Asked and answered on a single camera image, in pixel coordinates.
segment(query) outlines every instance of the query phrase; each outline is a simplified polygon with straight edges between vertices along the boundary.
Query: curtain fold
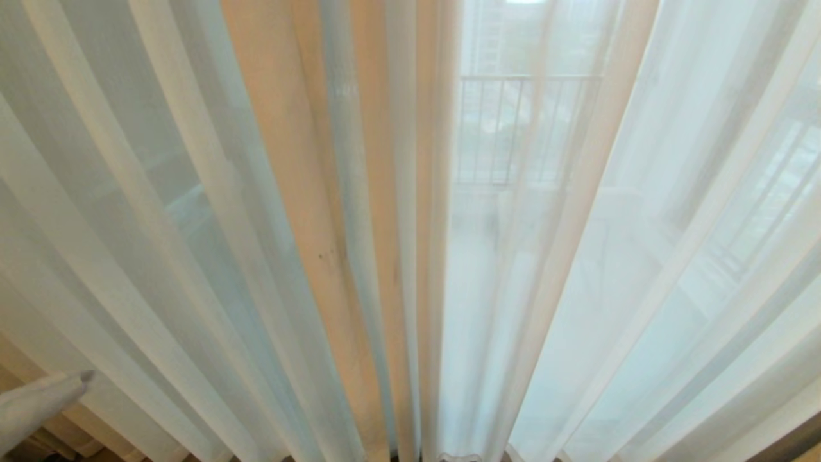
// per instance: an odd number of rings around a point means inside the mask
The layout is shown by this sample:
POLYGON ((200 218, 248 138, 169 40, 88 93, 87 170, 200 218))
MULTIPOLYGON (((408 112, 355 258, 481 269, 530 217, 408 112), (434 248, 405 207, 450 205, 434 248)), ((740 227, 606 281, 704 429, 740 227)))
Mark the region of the curtain fold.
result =
POLYGON ((821 409, 820 17, 0 2, 0 385, 128 462, 745 460, 821 409))

